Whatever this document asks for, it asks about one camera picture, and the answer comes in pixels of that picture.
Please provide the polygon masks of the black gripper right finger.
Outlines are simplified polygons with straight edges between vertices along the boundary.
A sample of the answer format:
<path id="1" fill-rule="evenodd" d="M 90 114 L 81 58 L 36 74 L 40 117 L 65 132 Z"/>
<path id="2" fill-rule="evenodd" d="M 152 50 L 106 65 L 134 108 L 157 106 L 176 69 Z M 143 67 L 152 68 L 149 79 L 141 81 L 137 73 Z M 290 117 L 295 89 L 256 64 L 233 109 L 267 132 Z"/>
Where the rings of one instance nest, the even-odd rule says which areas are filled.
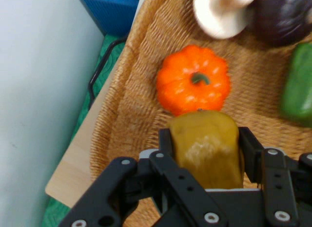
<path id="1" fill-rule="evenodd" d="M 266 226 L 310 227 L 312 154 L 292 159 L 281 149 L 263 147 L 249 128 L 238 129 L 245 173 L 261 186 Z"/>

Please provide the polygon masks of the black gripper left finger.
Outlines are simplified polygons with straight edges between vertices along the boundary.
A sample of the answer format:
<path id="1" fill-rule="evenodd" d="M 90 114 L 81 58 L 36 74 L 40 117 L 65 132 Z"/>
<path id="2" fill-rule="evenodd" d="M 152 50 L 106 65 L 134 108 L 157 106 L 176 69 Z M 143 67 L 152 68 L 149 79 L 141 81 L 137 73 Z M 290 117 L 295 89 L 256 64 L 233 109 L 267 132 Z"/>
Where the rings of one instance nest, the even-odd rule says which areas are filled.
<path id="1" fill-rule="evenodd" d="M 120 227 L 140 200 L 151 197 L 157 227 L 225 227 L 227 216 L 194 177 L 171 156 L 168 130 L 146 158 L 118 157 L 71 208 L 62 227 Z"/>

